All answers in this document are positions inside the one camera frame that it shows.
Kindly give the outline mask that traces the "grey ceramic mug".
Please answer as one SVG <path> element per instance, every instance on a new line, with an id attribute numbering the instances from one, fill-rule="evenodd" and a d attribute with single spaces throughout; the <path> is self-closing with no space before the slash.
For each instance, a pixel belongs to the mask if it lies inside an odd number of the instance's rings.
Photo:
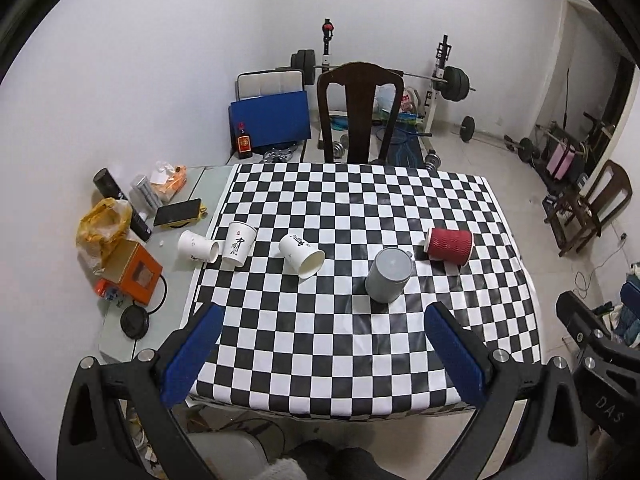
<path id="1" fill-rule="evenodd" d="M 364 289 L 379 304 L 391 304 L 404 292 L 413 268 L 406 252 L 397 247 L 384 248 L 371 264 Z"/>

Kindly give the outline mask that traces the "red ribbed paper cup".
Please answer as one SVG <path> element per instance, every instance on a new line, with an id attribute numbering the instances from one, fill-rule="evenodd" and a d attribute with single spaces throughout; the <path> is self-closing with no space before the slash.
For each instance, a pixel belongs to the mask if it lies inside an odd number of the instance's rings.
<path id="1" fill-rule="evenodd" d="M 469 231 L 428 229 L 425 235 L 424 252 L 434 260 L 464 266 L 471 258 L 474 236 Z"/>

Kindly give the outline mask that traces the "white paper cup lying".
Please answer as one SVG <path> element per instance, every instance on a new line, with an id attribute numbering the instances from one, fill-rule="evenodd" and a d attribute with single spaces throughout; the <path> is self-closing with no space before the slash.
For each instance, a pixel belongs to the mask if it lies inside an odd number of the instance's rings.
<path id="1" fill-rule="evenodd" d="M 214 263 L 220 253 L 220 245 L 216 240 L 189 230 L 180 235 L 177 249 L 180 257 L 204 263 Z"/>

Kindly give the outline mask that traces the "white paper cup tipped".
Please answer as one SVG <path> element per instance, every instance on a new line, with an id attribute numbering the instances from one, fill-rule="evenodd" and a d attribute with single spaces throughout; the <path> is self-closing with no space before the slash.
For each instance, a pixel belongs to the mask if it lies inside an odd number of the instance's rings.
<path id="1" fill-rule="evenodd" d="M 301 280 L 317 274 L 326 260 L 326 254 L 321 249 L 292 233 L 281 238 L 279 249 L 286 263 Z"/>

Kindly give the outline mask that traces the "blue clothes pile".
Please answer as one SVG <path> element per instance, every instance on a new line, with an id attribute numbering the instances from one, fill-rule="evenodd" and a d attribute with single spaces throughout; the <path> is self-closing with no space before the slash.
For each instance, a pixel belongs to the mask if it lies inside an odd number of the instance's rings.
<path id="1" fill-rule="evenodd" d="M 629 348 L 639 345 L 639 278 L 636 274 L 628 274 L 626 282 L 620 289 L 620 317 L 615 333 L 623 339 Z"/>

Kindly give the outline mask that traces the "wooden chair by doorway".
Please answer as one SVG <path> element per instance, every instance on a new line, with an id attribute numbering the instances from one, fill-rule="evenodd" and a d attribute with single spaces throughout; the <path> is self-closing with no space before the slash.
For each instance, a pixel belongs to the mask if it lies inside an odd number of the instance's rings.
<path id="1" fill-rule="evenodd" d="M 559 197 L 543 202 L 546 218 L 559 249 L 559 256 L 581 252 L 630 203 L 632 186 L 627 171 L 607 160 L 587 192 L 570 186 Z"/>

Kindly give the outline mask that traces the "orange cardboard box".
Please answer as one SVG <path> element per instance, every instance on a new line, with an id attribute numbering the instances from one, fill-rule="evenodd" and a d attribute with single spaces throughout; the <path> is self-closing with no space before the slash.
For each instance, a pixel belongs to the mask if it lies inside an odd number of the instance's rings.
<path id="1" fill-rule="evenodd" d="M 114 284 L 138 304 L 147 306 L 160 280 L 163 266 L 133 240 L 122 240 L 104 264 L 100 277 Z"/>

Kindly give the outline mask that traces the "pink black exercise machine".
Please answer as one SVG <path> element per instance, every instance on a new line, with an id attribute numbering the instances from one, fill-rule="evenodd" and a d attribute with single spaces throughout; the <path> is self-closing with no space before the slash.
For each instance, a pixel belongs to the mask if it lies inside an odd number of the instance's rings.
<path id="1" fill-rule="evenodd" d="M 536 125 L 536 129 L 546 142 L 542 148 L 538 148 L 532 139 L 523 138 L 515 142 L 506 134 L 503 136 L 504 145 L 524 164 L 531 166 L 548 188 L 571 185 L 584 171 L 586 144 L 568 134 L 556 122 L 548 127 Z"/>

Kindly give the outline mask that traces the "yellow plastic bag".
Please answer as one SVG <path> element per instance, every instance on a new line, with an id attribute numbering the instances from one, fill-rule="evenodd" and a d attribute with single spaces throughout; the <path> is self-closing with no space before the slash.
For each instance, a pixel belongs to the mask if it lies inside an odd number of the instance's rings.
<path id="1" fill-rule="evenodd" d="M 132 207 L 128 200 L 104 198 L 79 221 L 75 244 L 80 258 L 100 274 L 116 246 L 129 231 Z"/>

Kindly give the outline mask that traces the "black smartphone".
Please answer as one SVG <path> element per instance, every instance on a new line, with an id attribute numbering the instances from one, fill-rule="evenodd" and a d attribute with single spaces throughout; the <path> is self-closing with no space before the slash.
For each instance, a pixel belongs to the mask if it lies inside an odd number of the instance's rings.
<path id="1" fill-rule="evenodd" d="M 202 201 L 199 198 L 161 206 L 157 209 L 153 226 L 175 226 L 198 220 L 201 206 Z"/>

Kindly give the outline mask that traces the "orange snack packet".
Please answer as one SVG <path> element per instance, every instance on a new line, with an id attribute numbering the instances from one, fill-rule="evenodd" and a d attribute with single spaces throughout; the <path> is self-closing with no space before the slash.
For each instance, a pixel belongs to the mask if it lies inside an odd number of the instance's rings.
<path id="1" fill-rule="evenodd" d="M 163 204 L 168 204 L 186 185 L 186 167 L 169 162 L 157 162 L 152 170 L 150 185 Z"/>

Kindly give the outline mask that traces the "black white checkered tablecloth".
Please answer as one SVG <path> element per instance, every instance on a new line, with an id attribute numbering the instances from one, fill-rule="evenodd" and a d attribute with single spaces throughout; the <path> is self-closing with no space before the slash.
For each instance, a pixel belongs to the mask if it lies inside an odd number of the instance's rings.
<path id="1" fill-rule="evenodd" d="M 486 179 L 472 174 L 345 164 L 254 164 L 231 171 L 209 235 L 241 221 L 257 237 L 239 268 L 194 276 L 186 313 L 216 304 L 224 325 L 191 393 L 206 403 L 323 418 L 454 410 L 460 398 L 424 333 L 444 304 L 489 349 L 541 358 L 535 292 Z M 464 266 L 424 252 L 428 229 L 469 231 Z M 279 242 L 296 234 L 326 254 L 301 280 Z M 379 304 L 371 264 L 397 247 L 413 261 L 404 292 Z"/>

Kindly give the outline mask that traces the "liquor bottle red label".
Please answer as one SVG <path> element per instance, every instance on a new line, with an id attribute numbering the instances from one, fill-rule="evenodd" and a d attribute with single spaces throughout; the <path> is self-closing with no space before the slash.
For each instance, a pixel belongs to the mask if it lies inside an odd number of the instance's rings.
<path id="1" fill-rule="evenodd" d="M 253 156 L 252 141 L 242 122 L 236 127 L 236 149 L 239 159 L 247 159 Z"/>

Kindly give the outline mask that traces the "blue folded mat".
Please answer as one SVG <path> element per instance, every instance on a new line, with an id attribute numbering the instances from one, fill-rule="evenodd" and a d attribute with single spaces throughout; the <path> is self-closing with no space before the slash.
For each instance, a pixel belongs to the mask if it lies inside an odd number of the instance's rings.
<path id="1" fill-rule="evenodd" d="M 229 119 L 233 133 L 238 125 L 250 137 L 255 152 L 270 146 L 311 138 L 308 96 L 305 91 L 270 94 L 232 102 Z"/>

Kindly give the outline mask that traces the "white folding chair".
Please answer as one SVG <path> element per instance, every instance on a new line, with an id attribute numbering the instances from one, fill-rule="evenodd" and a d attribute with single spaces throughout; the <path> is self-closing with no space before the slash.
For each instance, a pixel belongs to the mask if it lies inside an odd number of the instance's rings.
<path id="1" fill-rule="evenodd" d="M 235 96 L 238 101 L 299 92 L 304 89 L 304 73 L 290 68 L 242 73 L 235 81 Z"/>

